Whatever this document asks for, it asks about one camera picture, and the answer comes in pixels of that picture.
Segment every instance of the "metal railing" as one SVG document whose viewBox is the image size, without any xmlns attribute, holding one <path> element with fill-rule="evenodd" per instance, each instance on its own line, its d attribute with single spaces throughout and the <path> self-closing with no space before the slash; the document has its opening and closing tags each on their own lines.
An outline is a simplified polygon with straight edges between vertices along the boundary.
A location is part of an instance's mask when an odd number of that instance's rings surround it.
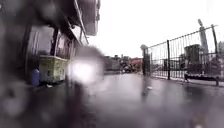
<svg viewBox="0 0 224 128">
<path fill-rule="evenodd" d="M 223 51 L 219 49 L 224 45 L 218 44 L 215 28 L 216 26 L 212 25 L 204 28 L 203 32 L 195 31 L 148 47 L 149 74 L 166 79 L 183 79 L 184 75 L 188 74 L 217 76 L 222 80 L 224 57 Z"/>
</svg>

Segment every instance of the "street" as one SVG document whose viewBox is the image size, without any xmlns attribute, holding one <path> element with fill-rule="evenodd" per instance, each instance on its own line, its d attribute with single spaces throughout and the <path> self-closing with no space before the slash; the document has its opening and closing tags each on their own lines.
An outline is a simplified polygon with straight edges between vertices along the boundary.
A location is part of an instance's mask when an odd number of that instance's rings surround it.
<svg viewBox="0 0 224 128">
<path fill-rule="evenodd" d="M 153 86 L 147 90 L 147 84 Z M 224 89 L 141 75 L 108 75 L 91 89 L 97 128 L 223 128 Z"/>
</svg>

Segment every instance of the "blue bin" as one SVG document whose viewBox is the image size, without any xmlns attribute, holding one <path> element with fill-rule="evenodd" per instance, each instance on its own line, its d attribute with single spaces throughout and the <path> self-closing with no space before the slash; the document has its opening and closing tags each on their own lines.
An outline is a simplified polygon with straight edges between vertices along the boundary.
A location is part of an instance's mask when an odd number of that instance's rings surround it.
<svg viewBox="0 0 224 128">
<path fill-rule="evenodd" d="M 37 69 L 34 69 L 31 73 L 31 85 L 32 86 L 39 86 L 40 82 L 40 72 Z"/>
</svg>

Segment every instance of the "sky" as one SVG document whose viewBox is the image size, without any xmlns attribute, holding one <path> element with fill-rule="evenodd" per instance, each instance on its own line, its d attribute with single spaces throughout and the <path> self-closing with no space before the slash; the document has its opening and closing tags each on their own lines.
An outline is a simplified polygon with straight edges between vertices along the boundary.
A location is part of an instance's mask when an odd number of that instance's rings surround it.
<svg viewBox="0 0 224 128">
<path fill-rule="evenodd" d="M 141 57 L 141 44 L 197 31 L 198 19 L 205 27 L 223 28 L 223 5 L 222 0 L 101 0 L 98 34 L 89 42 L 105 55 Z"/>
</svg>

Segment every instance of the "box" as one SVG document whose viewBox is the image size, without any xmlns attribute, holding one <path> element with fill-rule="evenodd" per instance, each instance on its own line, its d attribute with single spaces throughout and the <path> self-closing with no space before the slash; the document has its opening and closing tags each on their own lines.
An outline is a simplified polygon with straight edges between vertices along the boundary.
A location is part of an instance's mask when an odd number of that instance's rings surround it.
<svg viewBox="0 0 224 128">
<path fill-rule="evenodd" d="M 40 81 L 55 83 L 65 79 L 68 60 L 56 56 L 40 56 Z"/>
</svg>

